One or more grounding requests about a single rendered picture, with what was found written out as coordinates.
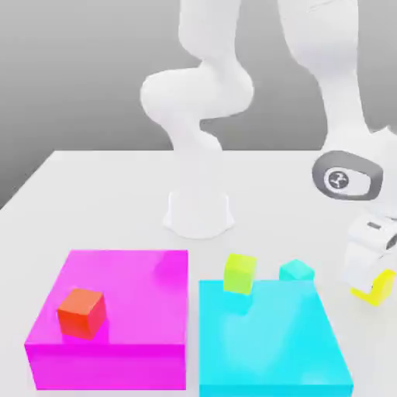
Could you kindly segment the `large magenta box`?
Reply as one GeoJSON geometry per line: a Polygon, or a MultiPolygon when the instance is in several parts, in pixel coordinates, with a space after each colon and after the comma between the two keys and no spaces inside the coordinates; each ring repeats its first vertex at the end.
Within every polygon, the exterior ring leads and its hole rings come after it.
{"type": "Polygon", "coordinates": [[[39,390],[183,390],[188,252],[71,251],[25,342],[39,390]],[[92,340],[62,334],[57,308],[74,288],[102,292],[92,340]]]}

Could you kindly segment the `small teal cube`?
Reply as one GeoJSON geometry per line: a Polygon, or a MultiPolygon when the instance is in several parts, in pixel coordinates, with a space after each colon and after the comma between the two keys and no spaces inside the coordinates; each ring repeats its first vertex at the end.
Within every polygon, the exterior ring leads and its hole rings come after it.
{"type": "Polygon", "coordinates": [[[313,281],[315,271],[301,260],[294,259],[279,268],[280,281],[313,281]]]}

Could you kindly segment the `small lime green cube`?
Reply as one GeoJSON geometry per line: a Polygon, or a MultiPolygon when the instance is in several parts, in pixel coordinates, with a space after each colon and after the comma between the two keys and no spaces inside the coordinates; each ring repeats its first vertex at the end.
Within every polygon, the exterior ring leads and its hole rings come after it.
{"type": "Polygon", "coordinates": [[[256,257],[230,254],[223,272],[223,290],[249,295],[254,282],[256,266],[256,257]]]}

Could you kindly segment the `small red cube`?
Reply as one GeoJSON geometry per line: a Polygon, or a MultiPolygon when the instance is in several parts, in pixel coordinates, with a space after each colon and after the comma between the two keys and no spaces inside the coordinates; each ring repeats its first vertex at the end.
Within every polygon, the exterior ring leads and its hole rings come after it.
{"type": "Polygon", "coordinates": [[[105,321],[105,296],[83,288],[74,288],[57,308],[62,334],[92,340],[105,321]]]}

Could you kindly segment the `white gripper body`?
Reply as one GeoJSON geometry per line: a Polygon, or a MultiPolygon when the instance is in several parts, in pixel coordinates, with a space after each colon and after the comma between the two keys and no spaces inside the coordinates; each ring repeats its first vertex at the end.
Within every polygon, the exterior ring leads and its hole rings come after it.
{"type": "Polygon", "coordinates": [[[368,294],[381,272],[380,263],[384,256],[380,251],[349,242],[344,256],[343,280],[350,287],[368,294]]]}

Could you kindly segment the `large cyan box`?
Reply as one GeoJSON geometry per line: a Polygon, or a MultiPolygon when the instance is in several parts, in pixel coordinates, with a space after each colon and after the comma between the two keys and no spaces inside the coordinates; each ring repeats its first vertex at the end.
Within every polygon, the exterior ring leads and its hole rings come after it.
{"type": "Polygon", "coordinates": [[[352,397],[316,286],[262,280],[250,295],[198,284],[199,397],[352,397]]]}

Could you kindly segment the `small yellow cube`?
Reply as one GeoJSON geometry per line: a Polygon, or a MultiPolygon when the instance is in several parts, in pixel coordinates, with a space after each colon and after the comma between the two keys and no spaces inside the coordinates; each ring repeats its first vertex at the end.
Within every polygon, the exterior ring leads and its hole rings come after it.
{"type": "Polygon", "coordinates": [[[393,270],[385,270],[374,280],[369,293],[364,293],[355,288],[351,288],[350,292],[373,306],[379,306],[390,296],[395,276],[396,273],[393,270]]]}

